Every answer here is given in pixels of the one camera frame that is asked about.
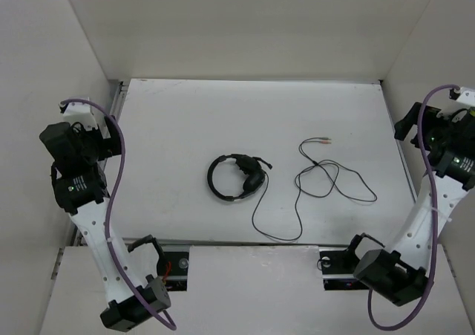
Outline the black headphones with cable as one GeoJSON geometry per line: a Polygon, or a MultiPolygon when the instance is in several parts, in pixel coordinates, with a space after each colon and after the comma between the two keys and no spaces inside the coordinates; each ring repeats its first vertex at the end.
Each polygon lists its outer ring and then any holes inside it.
{"type": "Polygon", "coordinates": [[[298,204],[302,195],[306,195],[314,199],[325,199],[329,197],[333,192],[337,192],[339,195],[346,198],[347,200],[356,203],[374,204],[378,200],[378,195],[364,180],[361,173],[339,163],[336,160],[315,160],[314,158],[310,157],[304,149],[305,145],[307,144],[315,143],[321,145],[329,145],[331,144],[331,142],[332,140],[329,137],[310,137],[301,141],[298,145],[298,153],[300,154],[300,156],[302,156],[309,162],[309,165],[303,168],[293,178],[293,185],[298,190],[293,204],[294,213],[298,223],[298,233],[295,236],[280,237],[277,235],[273,235],[269,232],[262,230],[256,224],[256,214],[269,188],[269,171],[273,168],[273,165],[265,161],[263,158],[239,153],[221,155],[215,160],[213,160],[208,167],[208,170],[206,172],[207,186],[213,196],[225,203],[241,202],[243,200],[246,200],[247,198],[253,197],[253,195],[257,193],[260,193],[261,196],[259,197],[255,208],[252,210],[251,214],[252,228],[257,233],[270,240],[282,243],[295,243],[296,241],[299,241],[302,235],[304,234],[304,224],[298,209],[298,204]],[[242,183],[240,185],[240,191],[238,193],[227,195],[221,192],[220,189],[216,187],[214,182],[214,174],[216,168],[221,164],[230,165],[232,169],[240,175],[242,183]],[[302,177],[314,172],[316,169],[320,169],[326,176],[327,180],[330,182],[329,189],[324,194],[311,193],[305,190],[302,185],[302,177]],[[370,197],[359,198],[356,196],[348,195],[346,192],[344,192],[338,185],[338,179],[343,171],[354,174],[359,179],[364,189],[366,189],[370,193],[370,197]]]}

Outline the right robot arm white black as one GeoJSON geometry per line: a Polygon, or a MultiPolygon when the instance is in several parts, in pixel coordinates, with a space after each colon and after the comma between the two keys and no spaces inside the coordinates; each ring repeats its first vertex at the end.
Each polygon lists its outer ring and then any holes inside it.
{"type": "Polygon", "coordinates": [[[462,109],[462,117],[434,107],[423,112],[433,177],[423,177],[416,203],[392,241],[368,251],[359,245],[366,238],[362,233],[343,250],[321,250],[318,266],[325,290],[371,289],[398,307],[422,297],[432,235],[441,233],[455,206],[474,188],[474,110],[462,109]],[[436,205],[431,180],[436,183],[436,205]]]}

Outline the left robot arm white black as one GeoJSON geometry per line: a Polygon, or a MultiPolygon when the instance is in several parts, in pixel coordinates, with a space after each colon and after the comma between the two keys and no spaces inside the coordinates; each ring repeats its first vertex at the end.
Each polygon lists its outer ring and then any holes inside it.
{"type": "Polygon", "coordinates": [[[40,133],[53,157],[54,196],[86,240],[102,277],[107,302],[100,314],[103,325],[125,333],[154,317],[174,331],[177,326],[167,312],[171,300],[164,282],[171,262],[161,245],[152,235],[127,245],[111,225],[117,191],[108,189],[100,162],[123,155],[123,136],[113,120],[106,125],[111,132],[108,138],[81,122],[50,124],[40,133]]]}

